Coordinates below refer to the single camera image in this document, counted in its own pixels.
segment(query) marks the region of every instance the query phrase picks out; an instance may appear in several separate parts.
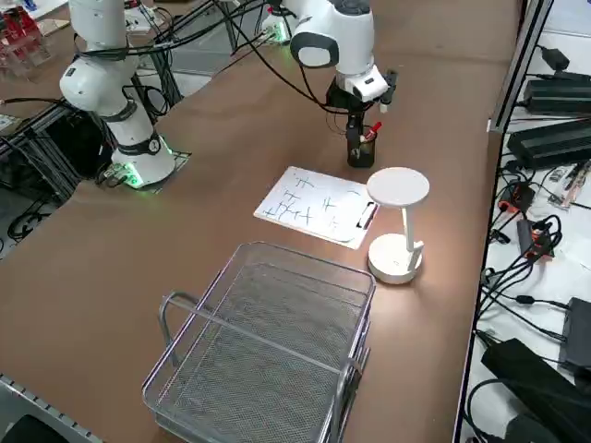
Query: desk lamp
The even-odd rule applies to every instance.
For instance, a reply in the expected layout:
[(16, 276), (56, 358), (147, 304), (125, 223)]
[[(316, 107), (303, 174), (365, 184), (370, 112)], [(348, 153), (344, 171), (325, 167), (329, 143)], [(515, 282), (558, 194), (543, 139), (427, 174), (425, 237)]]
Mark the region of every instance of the desk lamp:
[(428, 195), (425, 175), (408, 168), (387, 168), (369, 177), (368, 193), (384, 208), (402, 210), (404, 235), (387, 233), (369, 247), (369, 269), (391, 284), (411, 281), (423, 261), (423, 242), (415, 242), (411, 209)]

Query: table surface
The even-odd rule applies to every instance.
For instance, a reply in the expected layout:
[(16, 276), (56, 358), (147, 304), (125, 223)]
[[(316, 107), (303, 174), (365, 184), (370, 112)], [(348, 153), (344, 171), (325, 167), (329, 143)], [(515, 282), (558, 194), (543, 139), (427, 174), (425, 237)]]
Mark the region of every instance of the table surface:
[[(361, 183), (405, 166), (431, 183), (416, 210), (425, 264), (408, 286), (379, 285), (372, 354), (345, 440), (450, 441), (501, 146), (486, 122), (518, 8), (489, 0), (373, 6), (377, 63), (400, 77), (391, 112), (368, 115), (384, 123), (372, 170), (347, 166), (345, 141), (324, 112), (247, 57), (158, 124), (173, 149), (193, 153), (160, 195), (82, 184), (3, 261), (2, 371), (108, 441), (177, 441), (157, 427), (140, 392), (163, 351), (162, 297), (203, 293), (238, 245), (256, 240), (366, 269), (371, 241), (402, 231), (399, 211), (380, 211), (357, 251), (252, 213), (291, 165)], [(286, 48), (265, 54), (302, 84)], [(332, 75), (310, 72), (319, 96)]]
[[(591, 51), (591, 38), (545, 31), (540, 36), (539, 44), (548, 48), (559, 48), (564, 52), (571, 60), (568, 71), (591, 74), (591, 61), (589, 61), (587, 56), (589, 51)], [(530, 74), (551, 74), (552, 70), (543, 61), (541, 53), (536, 51), (527, 72)], [(536, 120), (530, 122), (524, 121), (528, 118), (536, 117), (527, 114), (521, 108), (516, 108), (512, 116), (512, 121), (509, 124), (509, 132), (560, 123), (560, 121), (555, 123)], [(503, 163), (511, 159), (512, 156), (505, 156)], [(548, 170), (537, 172), (534, 181), (540, 183), (547, 172)], [(500, 180), (499, 190), (504, 185), (505, 183)], [(545, 186), (550, 190), (552, 189), (552, 184), (549, 180), (546, 181)], [(588, 291), (588, 288), (591, 287), (591, 270), (588, 269), (588, 263), (586, 263), (586, 268), (577, 257), (570, 253), (572, 244), (589, 240), (588, 227), (591, 223), (591, 211), (576, 207), (572, 207), (568, 212), (557, 210), (548, 204), (548, 196), (549, 194), (544, 191), (537, 194), (536, 200), (531, 210), (529, 210), (529, 216), (531, 220), (539, 220), (550, 214), (558, 215), (561, 218), (564, 238), (557, 249), (555, 258), (549, 263), (536, 265), (531, 277), (523, 283), (512, 287), (511, 290), (507, 291), (507, 294), (513, 296), (528, 294), (534, 296), (536, 299), (554, 300), (565, 304), (568, 304), (572, 297), (591, 302), (591, 293)], [(577, 201), (591, 206), (590, 184), (587, 183), (584, 186)], [(507, 218), (507, 215), (501, 217), (498, 225), (503, 223)], [(517, 258), (519, 255), (519, 245), (516, 241), (516, 229), (516, 221), (512, 221), (503, 229), (503, 232), (513, 239), (510, 245), (492, 244), (490, 246), (487, 256), (487, 267), (501, 270)], [(549, 305), (519, 306), (508, 300), (503, 300), (503, 302), (507, 302), (506, 305), (509, 305), (524, 317), (529, 318), (539, 327), (562, 333), (564, 311)], [(558, 360), (560, 346), (556, 341), (548, 339), (534, 329), (531, 329), (520, 319), (503, 311), (499, 306), (493, 306), (482, 317), (481, 322), (478, 323), (478, 328), (489, 332), (494, 331), (496, 337), (500, 340), (517, 338), (534, 353)], [(470, 368), (469, 389), (481, 381), (494, 378), (492, 373), (480, 363), (484, 351), (485, 348), (482, 342), (476, 340)], [(549, 365), (558, 368), (558, 365), (555, 363), (549, 362)], [(573, 381), (573, 377), (569, 372), (562, 369), (559, 369), (559, 371), (562, 375)], [(523, 404), (517, 401), (511, 392), (502, 385), (489, 386), (479, 391), (475, 396), (473, 415), (476, 425), (482, 430), (497, 436), (504, 436), (504, 430), (507, 424), (518, 413), (523, 411)], [(464, 437), (473, 435), (468, 426), (464, 426), (462, 434)]]

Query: black power brick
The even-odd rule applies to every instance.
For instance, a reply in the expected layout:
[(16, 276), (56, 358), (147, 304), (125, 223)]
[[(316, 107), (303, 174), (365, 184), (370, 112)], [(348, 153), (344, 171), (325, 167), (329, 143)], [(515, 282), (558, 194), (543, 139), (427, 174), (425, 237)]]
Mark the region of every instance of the black power brick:
[(591, 399), (523, 343), (493, 344), (482, 363), (561, 443), (591, 443)]
[(542, 58), (546, 62), (548, 66), (550, 66), (555, 71), (563, 71), (567, 67), (571, 61), (568, 59), (566, 55), (564, 55), (560, 49), (556, 48), (547, 48), (542, 46), (541, 44), (538, 45), (539, 49), (542, 50)]
[(590, 115), (591, 82), (529, 80), (525, 86), (523, 105), (530, 114)]
[(516, 131), (509, 136), (507, 147), (528, 169), (585, 161), (591, 159), (591, 120)]
[(560, 360), (575, 374), (591, 371), (591, 303), (573, 298), (569, 307), (562, 330), (566, 341), (561, 343)]

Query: brown table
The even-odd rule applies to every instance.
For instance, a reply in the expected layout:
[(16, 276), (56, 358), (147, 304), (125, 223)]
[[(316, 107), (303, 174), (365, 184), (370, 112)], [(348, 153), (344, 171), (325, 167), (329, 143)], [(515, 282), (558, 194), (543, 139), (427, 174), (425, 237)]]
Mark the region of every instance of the brown table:
[[(395, 211), (379, 213), (357, 251), (252, 212), (290, 165), (359, 182), (408, 166), (431, 183), (416, 211), (425, 266), (411, 285), (376, 292), (372, 355), (345, 440), (450, 441), (499, 152), (486, 124), (513, 50), (517, 5), (373, 6), (379, 66), (400, 73), (392, 111), (368, 117), (384, 122), (373, 170), (350, 169), (324, 113), (248, 57), (158, 124), (175, 149), (193, 152), (159, 196), (82, 184), (2, 263), (0, 370), (108, 441), (176, 441), (140, 394), (163, 350), (162, 296), (199, 295), (236, 247), (254, 240), (365, 269), (373, 238), (402, 230)], [(301, 84), (285, 51), (266, 54)], [(319, 95), (331, 75), (310, 76)]]

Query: wire mesh tray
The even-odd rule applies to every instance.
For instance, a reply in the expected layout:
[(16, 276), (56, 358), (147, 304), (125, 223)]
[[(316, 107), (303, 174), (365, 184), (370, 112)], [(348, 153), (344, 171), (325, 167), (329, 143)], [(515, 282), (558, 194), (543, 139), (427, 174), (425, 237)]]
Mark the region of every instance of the wire mesh tray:
[[(374, 291), (366, 272), (242, 245), (201, 300), (164, 298), (167, 350), (144, 401), (191, 442), (338, 441), (368, 358)], [(190, 312), (174, 339), (169, 305)]]

